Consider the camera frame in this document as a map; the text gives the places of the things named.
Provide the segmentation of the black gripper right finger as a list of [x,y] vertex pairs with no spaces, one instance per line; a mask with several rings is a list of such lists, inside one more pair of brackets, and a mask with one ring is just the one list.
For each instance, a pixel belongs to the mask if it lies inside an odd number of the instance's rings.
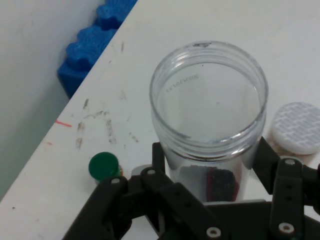
[[318,240],[319,221],[304,213],[305,206],[320,211],[320,170],[293,157],[280,158],[264,138],[253,170],[272,195],[268,233],[272,240]]

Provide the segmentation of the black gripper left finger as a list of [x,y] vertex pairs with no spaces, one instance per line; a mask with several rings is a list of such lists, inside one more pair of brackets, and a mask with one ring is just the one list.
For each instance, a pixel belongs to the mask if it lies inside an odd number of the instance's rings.
[[135,218],[145,216],[160,240],[229,240],[223,222],[182,184],[165,174],[160,143],[152,165],[130,179],[102,180],[63,237],[65,240],[120,240]]

